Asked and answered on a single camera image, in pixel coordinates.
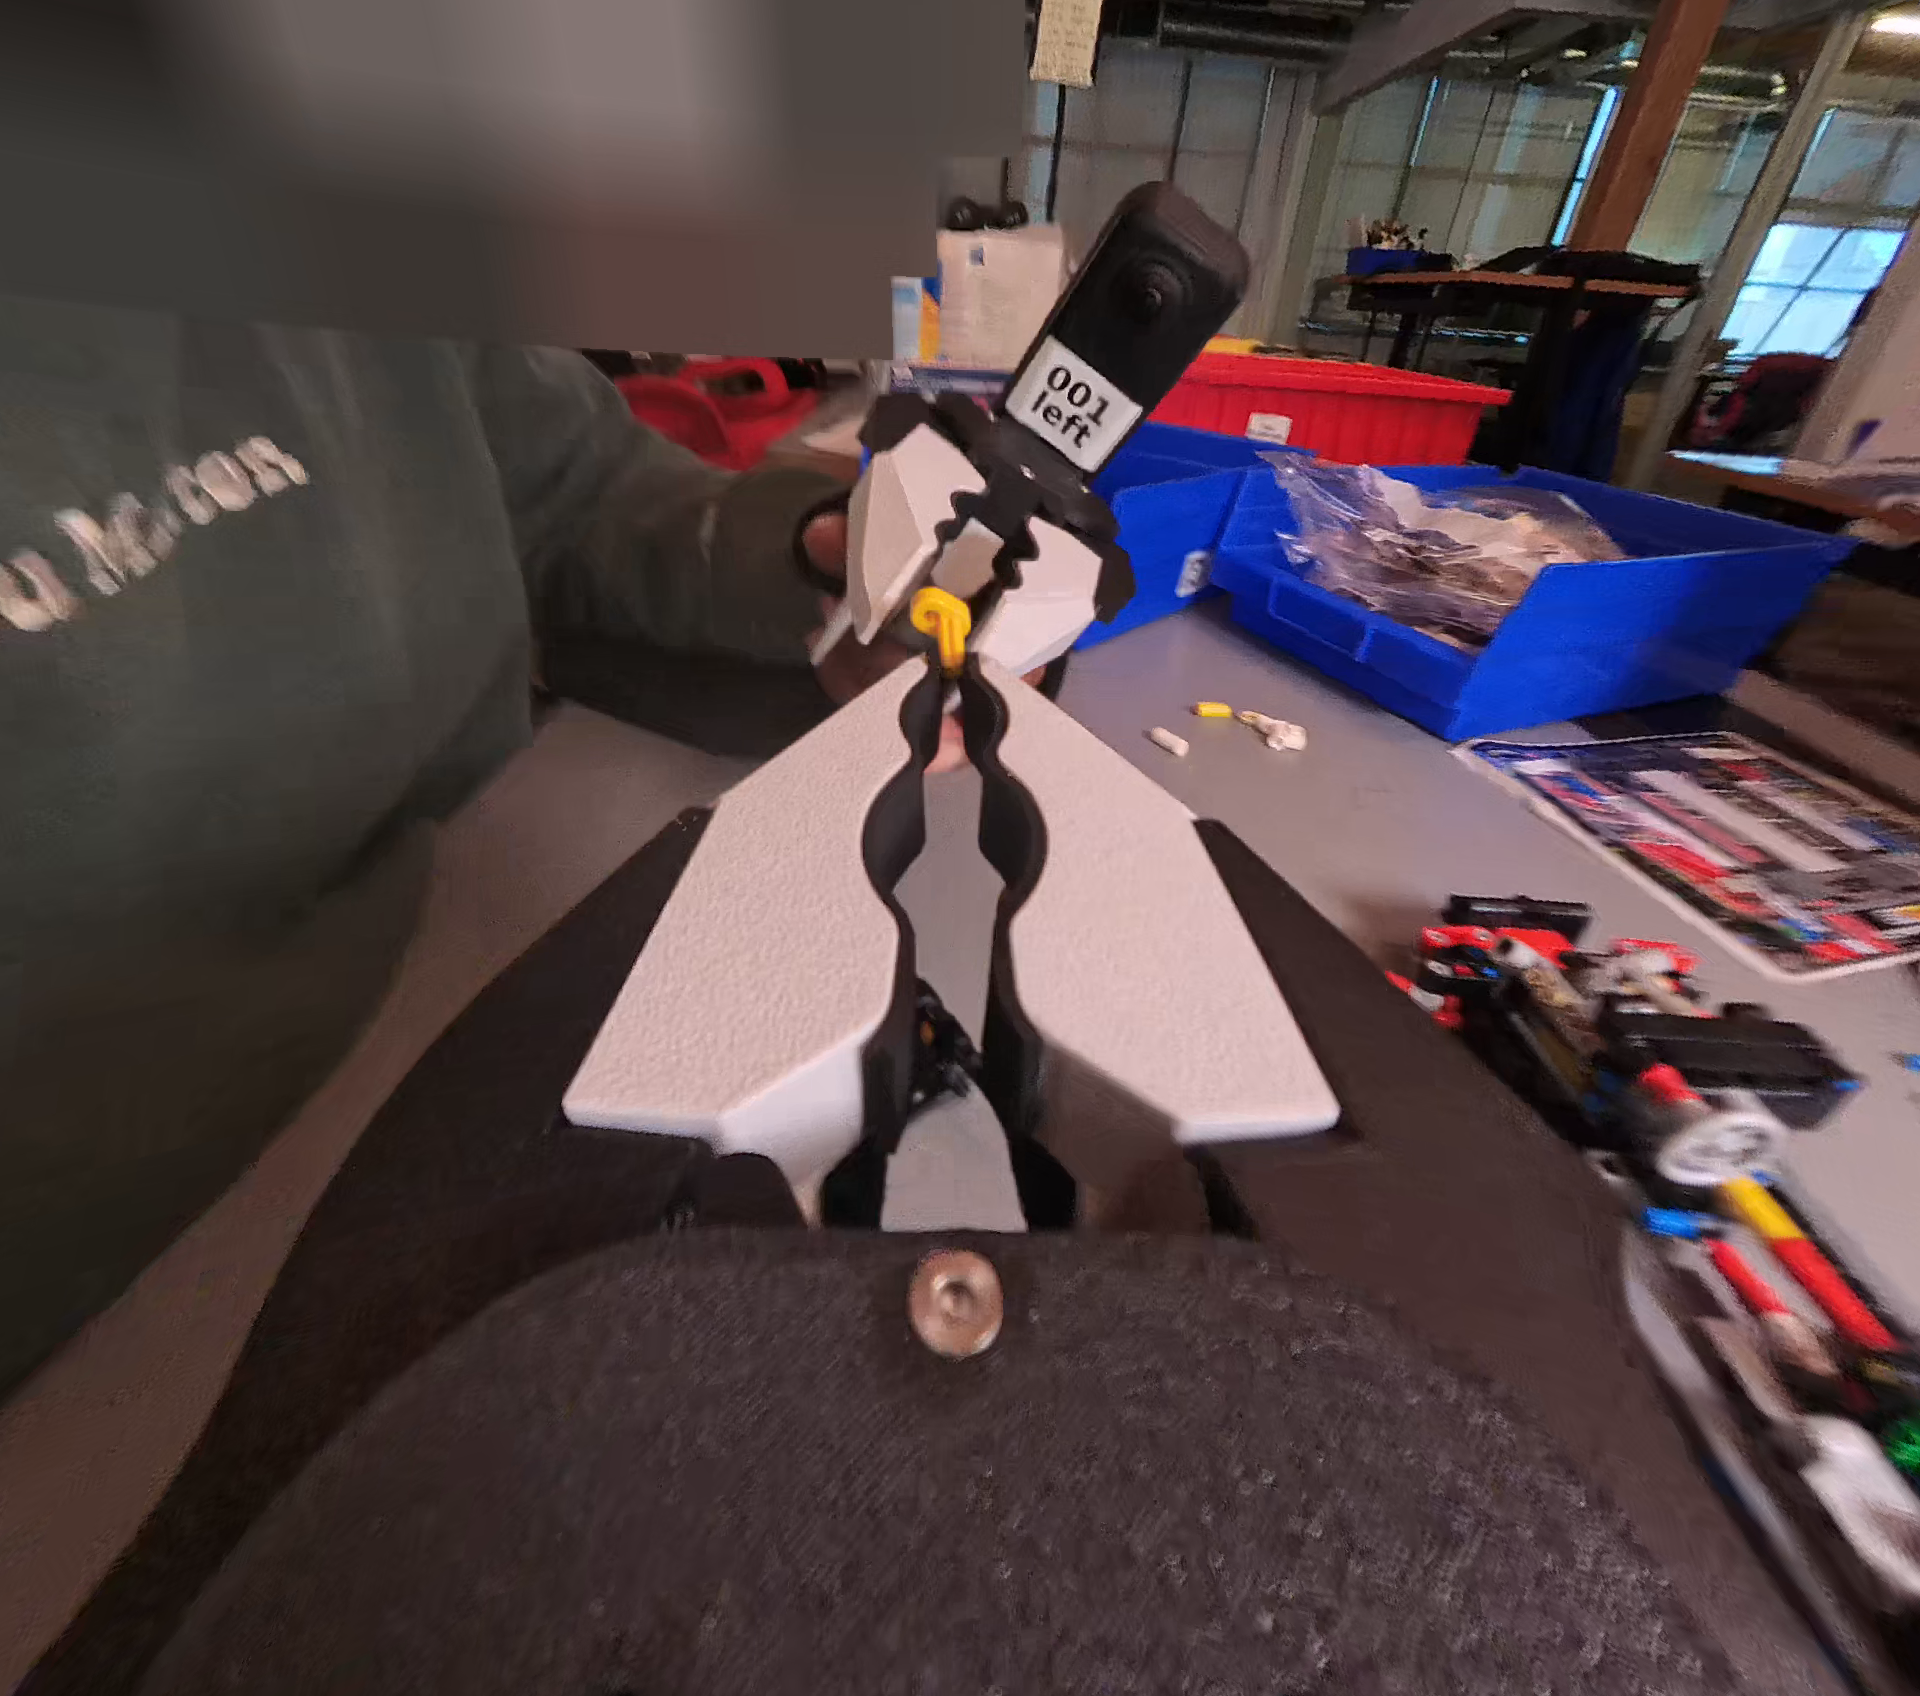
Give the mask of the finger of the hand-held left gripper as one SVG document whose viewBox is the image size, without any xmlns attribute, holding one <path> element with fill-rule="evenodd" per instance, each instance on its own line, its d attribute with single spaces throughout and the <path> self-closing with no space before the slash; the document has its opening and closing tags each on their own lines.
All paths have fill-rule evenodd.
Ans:
<svg viewBox="0 0 1920 1696">
<path fill-rule="evenodd" d="M 969 656 L 1011 675 L 1044 670 L 1081 639 L 1096 617 L 1105 570 L 1101 550 L 1057 521 L 1030 521 L 1027 533 L 1034 553 L 996 580 L 994 599 L 981 587 L 969 601 Z"/>
<path fill-rule="evenodd" d="M 875 447 L 848 502 L 838 625 L 870 643 L 897 621 L 911 628 L 908 604 L 925 583 L 967 601 L 986 587 L 988 529 L 957 515 L 960 497 L 984 490 L 984 473 L 933 424 L 915 424 Z"/>
</svg>

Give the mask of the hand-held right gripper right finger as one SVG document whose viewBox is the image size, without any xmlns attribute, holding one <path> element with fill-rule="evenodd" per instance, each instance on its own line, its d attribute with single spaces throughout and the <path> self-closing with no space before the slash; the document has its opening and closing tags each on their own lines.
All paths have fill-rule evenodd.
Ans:
<svg viewBox="0 0 1920 1696">
<path fill-rule="evenodd" d="M 969 660 L 1000 879 L 981 1082 L 1037 1228 L 1112 1226 L 1176 1164 L 1340 1119 L 1221 865 L 1236 844 L 1003 664 Z"/>
</svg>

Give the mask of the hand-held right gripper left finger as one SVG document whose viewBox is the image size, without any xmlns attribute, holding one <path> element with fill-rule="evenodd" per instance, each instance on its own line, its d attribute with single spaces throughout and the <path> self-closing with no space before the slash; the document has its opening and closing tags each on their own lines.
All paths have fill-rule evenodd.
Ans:
<svg viewBox="0 0 1920 1696">
<path fill-rule="evenodd" d="M 947 700 L 913 656 L 712 802 L 565 1087 L 570 1126 L 759 1156 L 816 1224 L 879 1222 L 920 1048 L 899 892 Z"/>
</svg>

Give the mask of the person's left forearm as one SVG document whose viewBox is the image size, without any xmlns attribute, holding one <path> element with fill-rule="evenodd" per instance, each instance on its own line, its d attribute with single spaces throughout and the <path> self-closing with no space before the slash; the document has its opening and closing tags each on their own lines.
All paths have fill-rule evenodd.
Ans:
<svg viewBox="0 0 1920 1696">
<path fill-rule="evenodd" d="M 637 422 L 585 356 L 479 345 L 468 383 L 527 583 L 547 692 L 719 755 L 766 757 L 835 710 L 800 553 L 846 488 L 711 465 Z"/>
</svg>

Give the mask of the plastic bag of lego parts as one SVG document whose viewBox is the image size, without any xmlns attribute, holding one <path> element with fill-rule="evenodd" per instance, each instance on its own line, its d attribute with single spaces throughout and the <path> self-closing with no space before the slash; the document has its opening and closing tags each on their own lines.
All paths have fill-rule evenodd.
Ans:
<svg viewBox="0 0 1920 1696">
<path fill-rule="evenodd" d="M 1556 490 L 1427 490 L 1378 465 L 1263 455 L 1287 504 L 1288 570 L 1457 649 L 1483 649 L 1548 570 L 1627 559 Z"/>
</svg>

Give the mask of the lego car chassis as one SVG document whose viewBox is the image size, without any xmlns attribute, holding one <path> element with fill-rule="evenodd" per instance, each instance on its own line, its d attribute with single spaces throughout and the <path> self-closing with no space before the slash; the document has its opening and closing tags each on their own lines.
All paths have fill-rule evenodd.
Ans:
<svg viewBox="0 0 1920 1696">
<path fill-rule="evenodd" d="M 1789 1137 L 1860 1076 L 1754 1002 L 1709 1005 L 1671 940 L 1589 944 L 1592 909 L 1457 893 L 1387 980 L 1585 1157 L 1737 1455 L 1821 1584 L 1917 1678 L 1917 1324 L 1789 1186 Z"/>
</svg>

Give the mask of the person's left hand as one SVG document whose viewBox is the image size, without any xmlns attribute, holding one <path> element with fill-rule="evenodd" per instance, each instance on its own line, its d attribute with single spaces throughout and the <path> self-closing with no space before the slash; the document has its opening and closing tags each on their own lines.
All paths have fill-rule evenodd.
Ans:
<svg viewBox="0 0 1920 1696">
<path fill-rule="evenodd" d="M 846 601 L 850 520 L 845 508 L 818 508 L 799 532 L 799 553 L 824 587 L 818 598 L 822 625 L 809 638 L 813 671 L 835 706 L 846 706 L 893 670 L 913 661 L 919 647 L 886 632 L 862 643 L 852 628 L 841 625 Z"/>
</svg>

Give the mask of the blue bin with white label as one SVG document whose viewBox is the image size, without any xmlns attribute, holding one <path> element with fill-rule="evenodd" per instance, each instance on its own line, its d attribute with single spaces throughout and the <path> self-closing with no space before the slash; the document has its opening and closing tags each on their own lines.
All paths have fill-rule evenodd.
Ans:
<svg viewBox="0 0 1920 1696">
<path fill-rule="evenodd" d="M 1106 468 L 1096 494 L 1117 515 L 1134 591 L 1112 620 L 1095 620 L 1072 646 L 1088 652 L 1136 628 L 1181 614 L 1212 585 L 1212 562 L 1248 463 L 1146 457 Z"/>
</svg>

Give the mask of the white blue carton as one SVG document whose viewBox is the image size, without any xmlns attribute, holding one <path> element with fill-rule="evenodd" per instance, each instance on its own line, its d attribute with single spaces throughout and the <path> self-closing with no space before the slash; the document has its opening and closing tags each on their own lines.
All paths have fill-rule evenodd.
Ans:
<svg viewBox="0 0 1920 1696">
<path fill-rule="evenodd" d="M 947 227 L 934 242 L 938 360 L 1011 374 L 1028 356 L 1069 282 L 1064 229 Z"/>
</svg>

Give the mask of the red basket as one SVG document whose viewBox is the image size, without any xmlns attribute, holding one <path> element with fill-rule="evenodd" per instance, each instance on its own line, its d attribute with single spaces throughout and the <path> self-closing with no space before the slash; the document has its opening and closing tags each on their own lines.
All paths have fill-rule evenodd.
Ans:
<svg viewBox="0 0 1920 1696">
<path fill-rule="evenodd" d="M 751 471 L 818 406 L 827 377 L 813 364 L 775 358 L 687 358 L 674 368 L 614 376 L 641 425 L 711 468 Z"/>
</svg>

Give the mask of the red storage bin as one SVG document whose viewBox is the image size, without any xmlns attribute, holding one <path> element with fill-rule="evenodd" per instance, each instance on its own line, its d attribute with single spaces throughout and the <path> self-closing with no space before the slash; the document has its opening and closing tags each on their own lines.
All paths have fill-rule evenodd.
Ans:
<svg viewBox="0 0 1920 1696">
<path fill-rule="evenodd" d="M 1209 345 L 1152 419 L 1349 465 L 1463 465 L 1512 389 L 1389 364 Z"/>
</svg>

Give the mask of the blue pen holder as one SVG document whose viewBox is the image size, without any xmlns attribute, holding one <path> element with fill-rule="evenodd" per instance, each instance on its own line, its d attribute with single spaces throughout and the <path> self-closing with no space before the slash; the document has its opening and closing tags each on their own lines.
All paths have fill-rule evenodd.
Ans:
<svg viewBox="0 0 1920 1696">
<path fill-rule="evenodd" d="M 1355 215 L 1347 221 L 1350 248 L 1342 274 L 1365 282 L 1394 274 L 1445 274 L 1459 266 L 1459 257 L 1430 244 L 1427 226 L 1401 217 Z"/>
</svg>

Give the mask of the white paper sign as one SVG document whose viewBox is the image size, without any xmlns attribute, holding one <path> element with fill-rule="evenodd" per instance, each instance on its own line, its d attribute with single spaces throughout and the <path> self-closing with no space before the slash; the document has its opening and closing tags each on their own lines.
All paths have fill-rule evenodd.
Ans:
<svg viewBox="0 0 1920 1696">
<path fill-rule="evenodd" d="M 1106 0 L 1039 0 L 1027 76 L 1059 89 L 1095 83 Z"/>
</svg>

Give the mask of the wooden desk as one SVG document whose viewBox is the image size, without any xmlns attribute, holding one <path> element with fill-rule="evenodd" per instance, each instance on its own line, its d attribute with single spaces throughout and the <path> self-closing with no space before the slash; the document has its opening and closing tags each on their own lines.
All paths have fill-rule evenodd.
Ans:
<svg viewBox="0 0 1920 1696">
<path fill-rule="evenodd" d="M 1390 324 L 1389 368 L 1419 370 L 1433 340 L 1517 344 L 1511 401 L 1500 417 L 1483 424 L 1476 457 L 1505 468 L 1550 468 L 1580 450 L 1564 437 L 1564 408 L 1580 396 L 1576 381 L 1598 376 L 1598 425 L 1616 436 L 1654 322 L 1693 306 L 1702 284 L 1697 264 L 1633 250 L 1526 246 L 1445 272 L 1356 279 L 1339 269 L 1319 277 L 1311 295 L 1347 295 L 1363 324 L 1363 352 Z"/>
</svg>

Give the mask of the large blue storage bin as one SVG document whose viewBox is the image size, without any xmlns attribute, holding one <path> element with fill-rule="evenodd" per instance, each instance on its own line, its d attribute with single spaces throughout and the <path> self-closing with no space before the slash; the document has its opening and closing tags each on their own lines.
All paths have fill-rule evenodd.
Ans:
<svg viewBox="0 0 1920 1696">
<path fill-rule="evenodd" d="M 1543 568 L 1476 641 L 1330 585 L 1291 552 L 1278 471 L 1248 471 L 1212 556 L 1236 628 L 1446 742 L 1718 696 L 1857 552 L 1838 533 L 1702 508 L 1543 468 L 1392 465 L 1387 478 L 1467 521 L 1459 500 L 1563 497 L 1619 550 Z"/>
</svg>

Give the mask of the colourful instruction booklet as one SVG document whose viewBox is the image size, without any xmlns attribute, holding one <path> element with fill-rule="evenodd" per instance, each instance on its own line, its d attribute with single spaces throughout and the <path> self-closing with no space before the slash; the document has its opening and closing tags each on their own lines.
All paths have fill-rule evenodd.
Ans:
<svg viewBox="0 0 1920 1696">
<path fill-rule="evenodd" d="M 1917 964 L 1919 820 L 1899 802 L 1724 730 L 1452 751 L 1756 971 Z"/>
</svg>

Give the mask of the person's green sweatshirt torso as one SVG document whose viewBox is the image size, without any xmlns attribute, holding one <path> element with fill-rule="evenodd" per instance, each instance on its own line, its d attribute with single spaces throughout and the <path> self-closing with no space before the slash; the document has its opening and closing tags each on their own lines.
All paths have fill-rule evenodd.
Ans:
<svg viewBox="0 0 1920 1696">
<path fill-rule="evenodd" d="M 5 295 L 5 1396 L 349 1056 L 525 738 L 485 360 Z"/>
</svg>

